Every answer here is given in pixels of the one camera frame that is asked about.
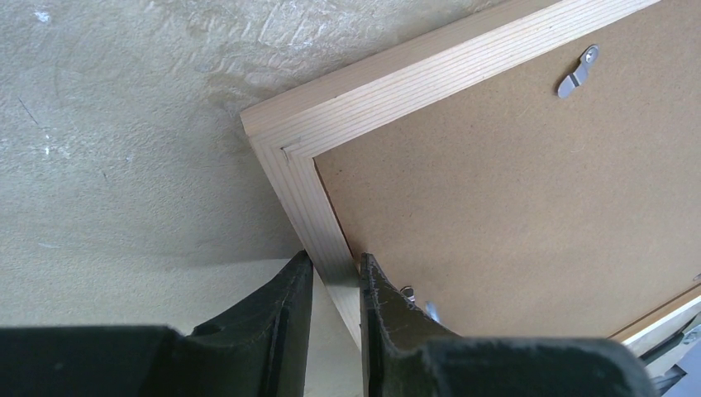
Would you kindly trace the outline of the wooden picture frame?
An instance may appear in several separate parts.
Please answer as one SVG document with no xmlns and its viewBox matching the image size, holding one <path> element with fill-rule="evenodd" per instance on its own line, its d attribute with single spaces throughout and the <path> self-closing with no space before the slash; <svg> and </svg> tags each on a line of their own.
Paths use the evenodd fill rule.
<svg viewBox="0 0 701 397">
<path fill-rule="evenodd" d="M 355 341 L 365 252 L 465 336 L 700 310 L 697 1 L 509 1 L 241 120 Z"/>
</svg>

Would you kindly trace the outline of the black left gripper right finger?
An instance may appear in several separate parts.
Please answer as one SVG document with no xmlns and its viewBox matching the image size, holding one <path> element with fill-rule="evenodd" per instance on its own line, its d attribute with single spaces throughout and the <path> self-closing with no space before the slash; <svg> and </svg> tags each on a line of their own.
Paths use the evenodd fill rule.
<svg viewBox="0 0 701 397">
<path fill-rule="evenodd" d="M 641 361 L 605 338 L 462 337 L 360 259 L 367 396 L 655 396 Z"/>
</svg>

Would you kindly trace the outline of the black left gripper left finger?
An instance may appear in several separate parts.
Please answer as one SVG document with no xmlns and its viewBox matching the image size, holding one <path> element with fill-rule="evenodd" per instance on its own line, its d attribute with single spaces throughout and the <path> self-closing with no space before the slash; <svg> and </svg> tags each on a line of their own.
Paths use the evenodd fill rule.
<svg viewBox="0 0 701 397">
<path fill-rule="evenodd" d="M 192 333 L 159 325 L 3 328 L 4 396 L 301 396 L 312 314 L 305 251 Z"/>
</svg>

